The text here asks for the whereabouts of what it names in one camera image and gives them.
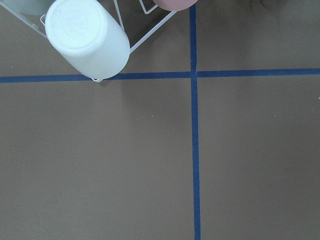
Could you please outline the pink cup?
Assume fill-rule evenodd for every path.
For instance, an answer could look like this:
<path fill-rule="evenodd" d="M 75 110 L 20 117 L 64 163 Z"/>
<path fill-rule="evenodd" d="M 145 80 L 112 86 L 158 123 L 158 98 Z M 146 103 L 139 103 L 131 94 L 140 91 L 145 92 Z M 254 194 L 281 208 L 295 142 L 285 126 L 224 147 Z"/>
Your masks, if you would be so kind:
<path fill-rule="evenodd" d="M 182 11 L 194 5 L 197 0 L 153 0 L 153 2 L 163 10 Z"/>

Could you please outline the grey-green cup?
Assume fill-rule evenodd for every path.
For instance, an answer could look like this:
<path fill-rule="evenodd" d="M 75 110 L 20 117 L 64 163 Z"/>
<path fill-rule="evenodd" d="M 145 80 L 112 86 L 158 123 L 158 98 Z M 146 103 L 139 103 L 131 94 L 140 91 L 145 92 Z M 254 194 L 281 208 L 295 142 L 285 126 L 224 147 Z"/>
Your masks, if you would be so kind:
<path fill-rule="evenodd" d="M 54 0 L 8 0 L 7 3 L 16 11 L 27 15 L 40 15 L 47 12 Z"/>

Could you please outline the white plastic cup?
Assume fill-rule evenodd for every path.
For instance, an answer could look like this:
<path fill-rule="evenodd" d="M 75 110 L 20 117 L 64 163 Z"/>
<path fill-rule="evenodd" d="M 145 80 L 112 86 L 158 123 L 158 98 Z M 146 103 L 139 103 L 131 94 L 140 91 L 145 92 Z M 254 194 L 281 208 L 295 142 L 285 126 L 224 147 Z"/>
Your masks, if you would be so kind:
<path fill-rule="evenodd" d="M 126 33 L 97 0 L 56 0 L 45 16 L 45 33 L 76 70 L 96 82 L 117 75 L 129 60 Z"/>

